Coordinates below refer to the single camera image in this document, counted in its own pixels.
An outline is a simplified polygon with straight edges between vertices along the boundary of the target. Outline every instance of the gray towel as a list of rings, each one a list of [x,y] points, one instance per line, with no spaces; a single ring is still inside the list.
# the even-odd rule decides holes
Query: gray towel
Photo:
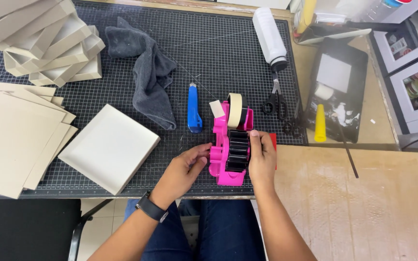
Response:
[[[117,27],[106,27],[106,36],[112,58],[139,55],[133,67],[133,107],[164,129],[175,130],[177,123],[164,89],[172,83],[169,74],[177,65],[161,53],[154,39],[121,17],[117,17]]]

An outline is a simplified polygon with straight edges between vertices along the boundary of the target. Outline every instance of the white plastic bottle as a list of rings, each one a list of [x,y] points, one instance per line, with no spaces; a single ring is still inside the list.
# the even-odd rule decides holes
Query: white plastic bottle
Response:
[[[287,68],[287,49],[283,44],[280,32],[278,32],[270,8],[258,8],[254,12],[253,23],[264,58],[270,64],[272,71],[278,72]]]

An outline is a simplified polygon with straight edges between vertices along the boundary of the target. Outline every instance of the hand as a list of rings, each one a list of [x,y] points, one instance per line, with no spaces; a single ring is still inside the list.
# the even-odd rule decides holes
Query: hand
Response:
[[[202,144],[173,158],[149,199],[166,210],[175,199],[183,196],[206,166],[211,146],[212,143]]]
[[[277,152],[267,132],[252,130],[249,133],[251,142],[251,160],[249,161],[249,177],[254,189],[274,189],[275,166]]]

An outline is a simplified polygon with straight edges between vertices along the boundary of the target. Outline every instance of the blue utility knife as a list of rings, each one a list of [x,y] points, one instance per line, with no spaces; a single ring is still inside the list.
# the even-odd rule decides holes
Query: blue utility knife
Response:
[[[198,90],[194,83],[189,84],[188,90],[188,128],[192,133],[202,131],[202,120],[198,114]]]

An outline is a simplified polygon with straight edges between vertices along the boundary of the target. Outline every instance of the watch strap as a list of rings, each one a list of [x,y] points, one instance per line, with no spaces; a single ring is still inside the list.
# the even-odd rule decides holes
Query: watch strap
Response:
[[[151,190],[148,190],[135,205],[135,208],[142,210],[150,218],[162,223],[162,221],[164,221],[169,212],[162,210],[160,207],[156,206],[151,200],[149,200],[148,197],[150,194]]]

